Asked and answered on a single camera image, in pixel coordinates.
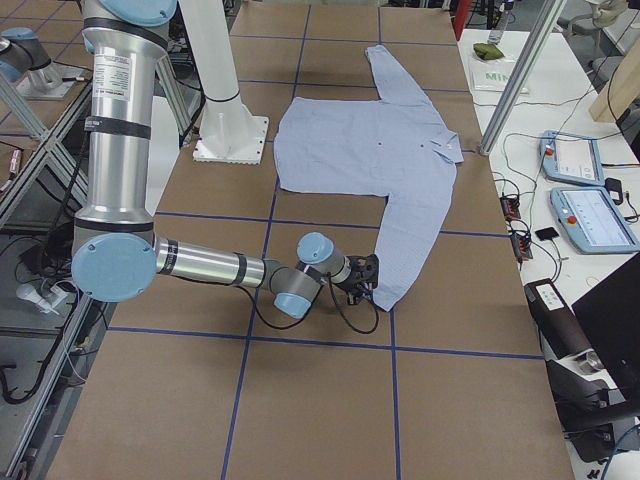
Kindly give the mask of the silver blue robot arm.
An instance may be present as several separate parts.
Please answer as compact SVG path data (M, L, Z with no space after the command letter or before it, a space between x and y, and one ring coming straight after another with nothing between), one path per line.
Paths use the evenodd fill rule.
M86 205L76 213L72 276L103 302L143 293L158 275L261 288L292 318L304 317L323 286L355 291L354 260L326 236L305 235L299 263L252 258L158 235L146 208L156 69L169 23L180 15L195 60L204 109L195 157L256 164L269 121L244 105L223 5L218 1L88 1L83 36L93 50Z

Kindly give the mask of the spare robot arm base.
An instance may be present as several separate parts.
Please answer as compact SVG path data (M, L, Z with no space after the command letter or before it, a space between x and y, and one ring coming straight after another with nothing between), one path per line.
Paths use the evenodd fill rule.
M76 84L90 81L84 67L54 62L36 33L26 27L1 32L1 73L29 100L62 100Z

